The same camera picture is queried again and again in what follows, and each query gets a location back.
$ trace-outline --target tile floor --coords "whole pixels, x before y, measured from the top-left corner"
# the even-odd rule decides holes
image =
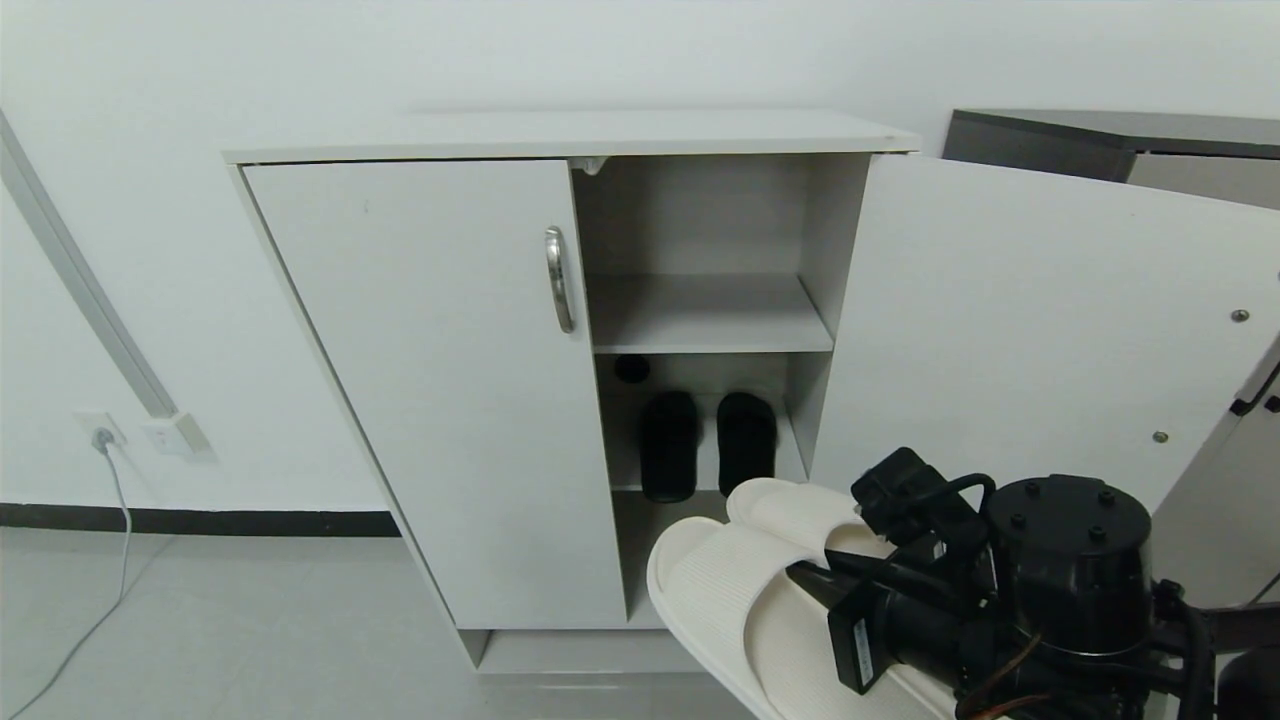
[[[0,717],[110,606],[120,538],[0,529]],[[476,676],[394,538],[136,536],[129,577],[22,720],[751,717],[707,675]]]

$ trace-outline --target cabinet top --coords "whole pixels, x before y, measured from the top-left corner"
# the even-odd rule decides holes
[[[956,110],[970,120],[1162,155],[1280,160],[1280,119],[1111,110]]]
[[[365,143],[352,141],[365,140]],[[383,117],[317,131],[280,128],[257,149],[223,154],[232,164],[719,155],[904,152],[919,136],[832,110],[701,109],[456,113]]]

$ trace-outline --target cabinet door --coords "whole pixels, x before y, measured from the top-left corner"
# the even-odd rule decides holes
[[[946,475],[1094,475],[1155,511],[1280,329],[1277,272],[1272,210],[874,158],[813,479],[847,489],[910,446]]]
[[[1265,375],[1277,365],[1280,338]],[[1249,602],[1280,573],[1280,387],[1263,391],[1266,377],[1245,391],[1258,405],[1226,415],[1215,433],[1225,437],[1206,443],[1156,514],[1157,577],[1183,583],[1199,607]]]
[[[457,625],[625,620],[567,164],[244,172]]]

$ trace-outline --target orange wire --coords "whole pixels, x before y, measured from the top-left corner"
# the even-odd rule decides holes
[[[1001,715],[1009,712],[1010,710],[1018,710],[1019,707],[1032,705],[1048,698],[1050,696],[1047,694],[1029,694],[1025,697],[1019,697],[1009,702],[1002,702],[995,707],[988,707],[987,710],[983,710],[982,712],[970,717],[970,720],[995,720],[996,717],[1000,717]]]
[[[1000,680],[1005,679],[1005,675],[1010,674],[1015,667],[1018,667],[1019,665],[1021,665],[1023,661],[1027,660],[1027,656],[1029,656],[1032,653],[1032,651],[1036,650],[1036,646],[1039,644],[1039,641],[1041,641],[1042,637],[1043,637],[1043,633],[1036,633],[1036,635],[1032,637],[1030,642],[1027,643],[1027,647],[1024,647],[1021,651],[1019,651],[1018,655],[1010,657],[1009,662],[1005,662],[1005,665],[1000,670],[996,670],[995,673],[992,673],[991,676],[987,678],[982,683],[980,687],[978,687],[978,689],[975,689],[974,692],[966,694],[964,697],[964,700],[960,701],[960,705],[956,706],[956,717],[963,717],[963,719],[966,719],[966,720],[977,720],[977,717],[973,717],[973,719],[969,717],[969,708],[970,708],[970,706],[975,701],[987,697],[991,693],[991,691],[1000,683]],[[1039,701],[1039,696],[1028,696],[1028,697],[1037,698],[1036,701],[1032,701],[1032,702],[1038,702]]]

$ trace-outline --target black motor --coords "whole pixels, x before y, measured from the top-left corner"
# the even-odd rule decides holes
[[[1151,634],[1151,515],[1094,478],[1005,486],[983,515],[1000,602],[1027,637],[1062,652],[1130,652]]]

